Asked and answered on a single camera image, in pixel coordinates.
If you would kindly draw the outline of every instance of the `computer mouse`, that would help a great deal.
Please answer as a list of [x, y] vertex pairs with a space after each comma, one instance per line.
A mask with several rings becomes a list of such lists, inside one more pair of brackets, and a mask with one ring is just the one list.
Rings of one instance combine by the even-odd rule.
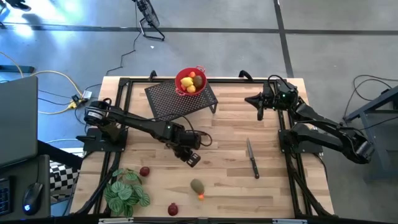
[[40, 208], [40, 199], [43, 185], [40, 183], [33, 183], [28, 186], [25, 191], [22, 201], [22, 210], [25, 215], [34, 215]]

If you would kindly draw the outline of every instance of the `concrete floor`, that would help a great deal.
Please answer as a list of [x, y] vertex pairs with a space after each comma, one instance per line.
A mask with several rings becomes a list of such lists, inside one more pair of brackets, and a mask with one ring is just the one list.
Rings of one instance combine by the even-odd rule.
[[[285, 29], [398, 30], [398, 2], [394, 0], [279, 0]], [[30, 13], [10, 9], [0, 15], [3, 23], [135, 27], [134, 5], [129, 0], [27, 0]], [[161, 27], [221, 28], [219, 32], [168, 32], [166, 41], [143, 37], [136, 52], [124, 58], [124, 68], [109, 75], [174, 76], [181, 68], [204, 65], [209, 76], [235, 77], [242, 69], [254, 77], [278, 74], [286, 77], [279, 34], [224, 32], [232, 29], [278, 29], [273, 0], [152, 0]], [[81, 89], [101, 83], [120, 55], [132, 50], [137, 32], [32, 31], [29, 26], [0, 30], [0, 51], [20, 65], [37, 70], [67, 73]], [[398, 78], [398, 35], [293, 35], [287, 45], [295, 78], [304, 78], [310, 104], [323, 116], [339, 121], [353, 91], [356, 75]], [[0, 64], [10, 64], [0, 57]], [[13, 80], [16, 73], [0, 73]], [[73, 95], [63, 77], [43, 74], [39, 88]], [[360, 88], [374, 98], [385, 88], [367, 83]], [[63, 102], [43, 93], [43, 98]], [[365, 101], [355, 96], [349, 112]], [[63, 106], [39, 102], [43, 111]], [[73, 111], [56, 116], [39, 115], [39, 139], [49, 141], [83, 134]], [[60, 142], [58, 147], [77, 147], [79, 142]], [[325, 151], [329, 188], [337, 215], [346, 218], [398, 222], [398, 182], [365, 183], [371, 166], [359, 166], [341, 154]]]

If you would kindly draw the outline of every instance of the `green plant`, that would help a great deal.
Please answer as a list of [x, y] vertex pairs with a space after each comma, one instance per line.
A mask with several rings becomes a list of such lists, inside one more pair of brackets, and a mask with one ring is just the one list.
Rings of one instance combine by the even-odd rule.
[[119, 179], [112, 185], [107, 184], [104, 196], [106, 203], [116, 216], [123, 212], [126, 217], [131, 217], [132, 207], [137, 203], [142, 207], [150, 205], [150, 198], [144, 193], [142, 181], [137, 172], [131, 169], [118, 169], [112, 176], [119, 176]]

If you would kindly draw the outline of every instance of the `red colander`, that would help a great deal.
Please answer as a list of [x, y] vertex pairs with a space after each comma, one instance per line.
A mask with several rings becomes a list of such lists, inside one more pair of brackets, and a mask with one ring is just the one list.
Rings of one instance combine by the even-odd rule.
[[[206, 87], [207, 79], [205, 75], [205, 68], [203, 66], [198, 65], [196, 68], [184, 68], [181, 70], [177, 76], [175, 77], [175, 92], [180, 96], [195, 96], [200, 94]], [[189, 73], [195, 72], [196, 75], [199, 75], [203, 80], [201, 87], [197, 88], [197, 91], [194, 93], [187, 93], [181, 88], [181, 79], [188, 77]]]

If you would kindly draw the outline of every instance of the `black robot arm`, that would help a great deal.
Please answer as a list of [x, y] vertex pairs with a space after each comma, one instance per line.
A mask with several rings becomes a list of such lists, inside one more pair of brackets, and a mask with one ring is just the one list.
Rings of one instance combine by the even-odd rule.
[[106, 101], [94, 101], [85, 113], [87, 124], [97, 126], [106, 141], [117, 142], [121, 130], [116, 124], [124, 124], [130, 128], [149, 133], [154, 139], [165, 143], [173, 149], [176, 157], [194, 167], [200, 156], [192, 149], [199, 149], [201, 135], [186, 131], [181, 124], [172, 121], [146, 119], [132, 113], [125, 113], [122, 109], [110, 106]]
[[[283, 136], [287, 145], [298, 147], [300, 142], [310, 141], [341, 152], [357, 164], [370, 162], [374, 148], [360, 130], [343, 126], [342, 123], [336, 123], [316, 113], [299, 97], [297, 87], [291, 83], [277, 80], [277, 86], [279, 91], [275, 94], [269, 82], [265, 82], [262, 93], [245, 98], [245, 101], [257, 108], [259, 121], [266, 109], [285, 110], [292, 115], [297, 123]], [[312, 124], [328, 134], [310, 130], [304, 123]]]

